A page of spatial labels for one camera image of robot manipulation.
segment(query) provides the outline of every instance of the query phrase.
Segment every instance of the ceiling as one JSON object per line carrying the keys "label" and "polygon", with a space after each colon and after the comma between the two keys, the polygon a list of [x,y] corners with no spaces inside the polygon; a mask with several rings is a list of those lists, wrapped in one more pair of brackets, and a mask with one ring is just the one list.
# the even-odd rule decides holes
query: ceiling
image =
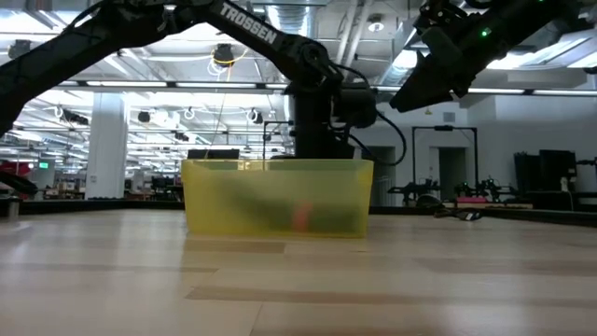
{"label": "ceiling", "polygon": [[[9,61],[8,49],[15,40],[32,41],[35,47],[59,34],[82,9],[75,0],[37,1],[27,7],[24,0],[11,0],[0,8],[0,63]],[[296,6],[308,3],[309,6]],[[307,35],[324,45],[331,59],[338,56],[346,27],[349,0],[268,0],[254,1],[256,14],[267,16],[277,28]],[[416,62],[416,51],[424,45],[409,41],[410,22],[416,17],[417,1],[394,0],[359,3],[354,32],[361,13],[381,14],[383,29],[371,32],[364,23],[355,54],[349,46],[343,56],[351,66],[371,82],[396,86]],[[583,11],[592,20],[592,11]],[[597,65],[597,39],[593,30],[572,31],[547,27],[521,44],[514,52],[490,65],[479,75],[474,86],[484,88],[574,88],[586,80],[580,70]],[[231,44],[236,62],[230,69],[215,66],[212,52],[218,44]],[[247,49],[208,24],[198,24],[182,34],[143,48],[125,49],[113,54],[71,80],[85,81],[194,81],[194,82],[284,82],[271,62]],[[52,90],[32,100],[22,111],[16,126],[25,130],[5,137],[1,159],[17,157],[58,157],[66,171],[83,169],[89,146],[89,126],[61,121],[64,110],[92,121],[93,91]],[[264,120],[287,120],[285,98],[280,94],[243,94],[226,90],[198,91],[124,91],[123,99],[131,110],[129,168],[148,167],[170,171],[186,156],[189,147],[221,146],[242,148],[247,157],[260,157],[262,125],[250,119],[252,112]],[[149,112],[152,119],[140,122],[138,114]],[[189,137],[175,139],[172,130]],[[229,131],[229,135],[218,135]],[[291,147],[284,127],[278,129],[268,144],[267,155],[279,154]]]}

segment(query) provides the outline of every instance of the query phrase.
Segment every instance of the yellow plastic bin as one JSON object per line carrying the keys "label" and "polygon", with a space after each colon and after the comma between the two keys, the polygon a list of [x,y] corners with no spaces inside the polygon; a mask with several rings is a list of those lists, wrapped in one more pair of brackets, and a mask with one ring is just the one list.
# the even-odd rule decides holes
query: yellow plastic bin
{"label": "yellow plastic bin", "polygon": [[192,234],[364,237],[373,162],[214,161],[182,165]]}

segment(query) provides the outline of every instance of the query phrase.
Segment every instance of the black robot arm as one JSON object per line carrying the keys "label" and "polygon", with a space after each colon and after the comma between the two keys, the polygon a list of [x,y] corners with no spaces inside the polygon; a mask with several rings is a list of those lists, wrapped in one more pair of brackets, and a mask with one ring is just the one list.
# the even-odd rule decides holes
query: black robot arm
{"label": "black robot arm", "polygon": [[[173,11],[164,6],[175,5]],[[124,48],[208,22],[266,58],[301,88],[340,90],[343,76],[319,43],[280,32],[227,0],[104,0],[97,15],[0,66],[0,135],[37,95]]]}
{"label": "black robot arm", "polygon": [[400,112],[468,94],[476,75],[504,58],[550,21],[574,11],[573,0],[466,0],[482,14],[467,14],[450,0],[428,0],[414,26],[429,54],[417,65],[390,102]]}

